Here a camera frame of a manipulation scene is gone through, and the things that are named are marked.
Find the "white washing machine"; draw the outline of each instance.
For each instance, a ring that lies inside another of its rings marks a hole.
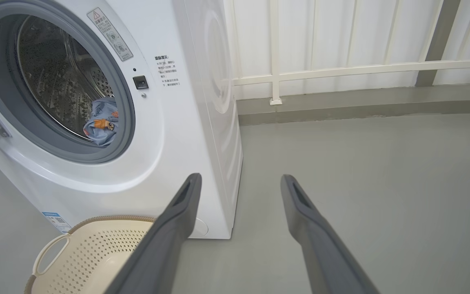
[[[201,173],[192,237],[230,238],[242,166],[230,73],[222,0],[0,0],[0,169],[62,232],[158,216]]]

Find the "clothing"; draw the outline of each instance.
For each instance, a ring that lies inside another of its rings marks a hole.
[[[83,132],[99,146],[112,143],[119,130],[119,112],[114,98],[105,97],[92,102],[90,120],[84,125]]]

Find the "laundry basket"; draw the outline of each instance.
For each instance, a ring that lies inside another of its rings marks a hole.
[[[155,221],[145,216],[88,219],[51,240],[37,256],[24,294],[102,294]],[[43,272],[38,267],[57,242],[67,243]]]

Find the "floor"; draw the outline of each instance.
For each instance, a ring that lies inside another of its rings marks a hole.
[[[241,128],[231,240],[184,243],[174,294],[310,293],[279,191],[294,175],[381,293],[470,292],[470,114]],[[58,231],[0,174],[0,294]]]

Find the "basket handle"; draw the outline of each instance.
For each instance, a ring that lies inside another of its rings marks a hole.
[[[64,251],[64,249],[67,247],[67,245],[69,244],[70,242],[70,234],[63,234],[61,236],[57,236],[56,238],[54,238],[53,240],[51,240],[50,242],[48,242],[47,245],[45,245],[45,247],[43,247],[43,249],[41,249],[41,252],[39,252],[39,255],[36,257],[35,259],[35,262],[34,262],[34,267],[32,268],[32,275],[36,276],[36,277],[39,277],[41,276],[42,274],[44,274],[45,272],[47,272],[47,270],[52,266],[52,264],[54,264],[54,262],[57,260],[57,258],[59,257],[59,255],[61,255],[61,253]],[[47,266],[47,268],[45,268],[45,270],[43,270],[42,272],[39,272],[39,264],[41,263],[41,260],[43,259],[44,255],[48,252],[48,250],[54,246],[54,244],[56,244],[57,242],[63,240],[63,239],[67,239],[67,243],[63,246],[63,248],[59,251],[59,253],[54,257],[54,259],[52,260],[52,262],[50,262],[50,264]]]

